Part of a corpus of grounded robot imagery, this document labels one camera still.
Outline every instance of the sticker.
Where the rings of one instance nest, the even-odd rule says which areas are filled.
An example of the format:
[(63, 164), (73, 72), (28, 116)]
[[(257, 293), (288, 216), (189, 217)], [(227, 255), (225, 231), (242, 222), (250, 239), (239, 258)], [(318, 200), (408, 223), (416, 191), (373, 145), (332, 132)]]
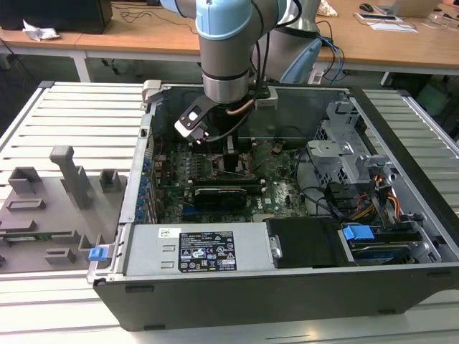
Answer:
[(236, 271), (232, 231), (180, 233), (180, 272)]
[(160, 228), (158, 233), (159, 239), (176, 239), (179, 237), (181, 228)]

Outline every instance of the barcode sticker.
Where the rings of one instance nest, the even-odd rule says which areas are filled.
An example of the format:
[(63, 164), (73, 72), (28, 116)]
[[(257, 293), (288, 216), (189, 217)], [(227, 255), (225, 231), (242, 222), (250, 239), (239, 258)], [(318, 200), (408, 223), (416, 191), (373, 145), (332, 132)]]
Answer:
[(181, 228), (160, 228), (158, 233), (159, 239), (175, 239), (179, 238), (181, 233)]

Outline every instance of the green circuit board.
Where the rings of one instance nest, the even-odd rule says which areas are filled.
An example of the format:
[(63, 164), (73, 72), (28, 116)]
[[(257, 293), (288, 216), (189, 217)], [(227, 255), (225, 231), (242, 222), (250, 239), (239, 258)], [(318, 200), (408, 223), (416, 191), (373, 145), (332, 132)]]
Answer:
[[(221, 155), (193, 153), (188, 146), (174, 146), (167, 154), (156, 156), (153, 178), (161, 198), (159, 221), (163, 224), (261, 222), (270, 217), (307, 216), (293, 177), (295, 152), (283, 150), (282, 143), (274, 140), (256, 142), (240, 155), (239, 169), (230, 173), (219, 168)], [(191, 181), (219, 181), (220, 188), (253, 181), (256, 188), (260, 180), (264, 181), (262, 192), (249, 193), (244, 209), (197, 211), (194, 208), (196, 187)]]

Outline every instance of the motherboard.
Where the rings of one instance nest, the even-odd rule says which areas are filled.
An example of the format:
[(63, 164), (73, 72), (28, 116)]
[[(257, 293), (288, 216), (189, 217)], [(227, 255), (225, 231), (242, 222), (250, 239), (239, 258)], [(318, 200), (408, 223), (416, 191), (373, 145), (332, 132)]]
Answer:
[(280, 140), (257, 140), (237, 157), (235, 171), (223, 155), (183, 144), (161, 146), (151, 180), (158, 221), (176, 223), (262, 222), (307, 216), (296, 182), (298, 149)]

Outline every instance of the robotic arm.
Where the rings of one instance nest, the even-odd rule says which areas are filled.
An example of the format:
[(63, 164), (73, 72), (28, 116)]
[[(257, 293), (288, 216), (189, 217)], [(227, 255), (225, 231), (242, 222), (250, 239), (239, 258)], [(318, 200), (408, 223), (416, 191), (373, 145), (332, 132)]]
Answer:
[[(233, 171), (238, 159), (237, 129), (255, 106), (264, 71), (271, 71), (267, 75), (281, 82), (301, 82), (309, 74), (321, 42), (316, 38), (318, 33), (310, 32), (305, 23), (312, 21), (317, 28), (315, 16), (320, 0), (161, 0), (161, 3), (181, 16), (196, 19), (201, 49), (205, 95), (180, 115), (174, 127), (191, 142), (221, 142), (224, 168)], [(307, 9), (305, 16), (301, 15), (302, 8)], [(298, 22), (299, 28), (288, 27)], [(267, 35), (280, 27), (287, 31)], [(275, 49), (271, 57), (265, 57), (256, 45), (258, 76), (255, 91), (250, 94), (251, 54), (259, 41), (266, 48), (272, 41)], [(261, 59), (265, 60), (263, 69)], [(217, 137), (209, 137), (205, 118), (218, 129)]]
[[(237, 129), (255, 104), (254, 97), (248, 95), (253, 45), (283, 18), (286, 0), (162, 0), (161, 3), (179, 15), (196, 19), (201, 48), (205, 96), (191, 104), (175, 128), (191, 142), (211, 143), (226, 138), (237, 145)], [(209, 137), (205, 117), (217, 127), (220, 136)]]
[(248, 93), (253, 45), (283, 18), (286, 0), (162, 0), (196, 19), (206, 96), (231, 105)]

